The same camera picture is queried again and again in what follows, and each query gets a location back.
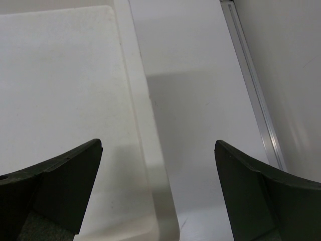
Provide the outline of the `white drawer cabinet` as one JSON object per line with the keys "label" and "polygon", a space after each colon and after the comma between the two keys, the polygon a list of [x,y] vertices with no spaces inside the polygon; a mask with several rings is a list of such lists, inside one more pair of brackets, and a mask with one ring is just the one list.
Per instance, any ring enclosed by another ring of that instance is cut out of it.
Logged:
{"label": "white drawer cabinet", "polygon": [[1,1],[1,174],[91,139],[76,240],[179,240],[129,1]]}

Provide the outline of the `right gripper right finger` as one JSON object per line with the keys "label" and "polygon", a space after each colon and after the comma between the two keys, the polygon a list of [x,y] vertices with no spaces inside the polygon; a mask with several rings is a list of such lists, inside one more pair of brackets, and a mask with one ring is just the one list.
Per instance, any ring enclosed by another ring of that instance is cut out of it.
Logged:
{"label": "right gripper right finger", "polygon": [[234,240],[320,240],[320,183],[222,140],[214,153]]}

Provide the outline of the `right aluminium rail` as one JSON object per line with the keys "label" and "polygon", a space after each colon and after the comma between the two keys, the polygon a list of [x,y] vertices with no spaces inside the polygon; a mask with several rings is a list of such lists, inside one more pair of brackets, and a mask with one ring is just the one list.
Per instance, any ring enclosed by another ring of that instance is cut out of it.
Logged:
{"label": "right aluminium rail", "polygon": [[235,4],[233,1],[220,1],[220,4],[241,68],[269,164],[286,172],[287,167],[283,153],[266,105]]}

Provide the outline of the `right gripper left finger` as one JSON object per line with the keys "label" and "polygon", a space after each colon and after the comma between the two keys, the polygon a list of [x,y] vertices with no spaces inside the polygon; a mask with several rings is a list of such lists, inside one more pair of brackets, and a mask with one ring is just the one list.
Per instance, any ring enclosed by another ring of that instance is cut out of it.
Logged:
{"label": "right gripper left finger", "polygon": [[92,139],[1,175],[1,240],[73,240],[79,234],[103,147]]}

